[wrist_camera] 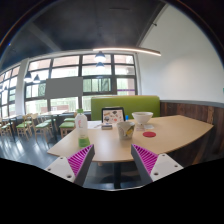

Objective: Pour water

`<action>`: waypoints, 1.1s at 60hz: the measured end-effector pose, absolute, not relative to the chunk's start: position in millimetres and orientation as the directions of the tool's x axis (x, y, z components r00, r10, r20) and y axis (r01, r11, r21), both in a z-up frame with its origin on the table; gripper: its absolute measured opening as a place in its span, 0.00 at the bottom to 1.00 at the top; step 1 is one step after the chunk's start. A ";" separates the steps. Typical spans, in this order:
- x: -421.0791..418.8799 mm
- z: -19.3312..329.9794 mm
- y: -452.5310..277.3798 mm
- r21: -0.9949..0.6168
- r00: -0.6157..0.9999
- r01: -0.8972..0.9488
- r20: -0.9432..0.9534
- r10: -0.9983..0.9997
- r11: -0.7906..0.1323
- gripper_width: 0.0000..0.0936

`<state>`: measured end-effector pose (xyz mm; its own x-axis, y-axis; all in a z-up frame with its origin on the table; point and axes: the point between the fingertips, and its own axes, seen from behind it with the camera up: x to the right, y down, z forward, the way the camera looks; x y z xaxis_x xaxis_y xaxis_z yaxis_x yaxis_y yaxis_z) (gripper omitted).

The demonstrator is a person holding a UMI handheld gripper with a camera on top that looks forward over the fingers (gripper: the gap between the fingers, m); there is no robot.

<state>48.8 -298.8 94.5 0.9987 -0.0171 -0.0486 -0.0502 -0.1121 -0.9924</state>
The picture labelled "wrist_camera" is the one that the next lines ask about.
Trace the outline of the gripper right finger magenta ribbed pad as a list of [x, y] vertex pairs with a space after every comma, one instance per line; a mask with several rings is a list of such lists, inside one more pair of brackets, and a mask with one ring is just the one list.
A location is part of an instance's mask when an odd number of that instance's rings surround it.
[[156, 154], [136, 144], [131, 145], [131, 155], [143, 184], [152, 183], [182, 169], [169, 155]]

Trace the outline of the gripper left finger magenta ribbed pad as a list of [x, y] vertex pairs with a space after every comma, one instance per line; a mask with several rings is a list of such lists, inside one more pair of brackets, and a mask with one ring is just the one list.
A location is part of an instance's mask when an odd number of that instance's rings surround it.
[[82, 186], [94, 155], [94, 145], [91, 144], [69, 157], [57, 158], [46, 171]]

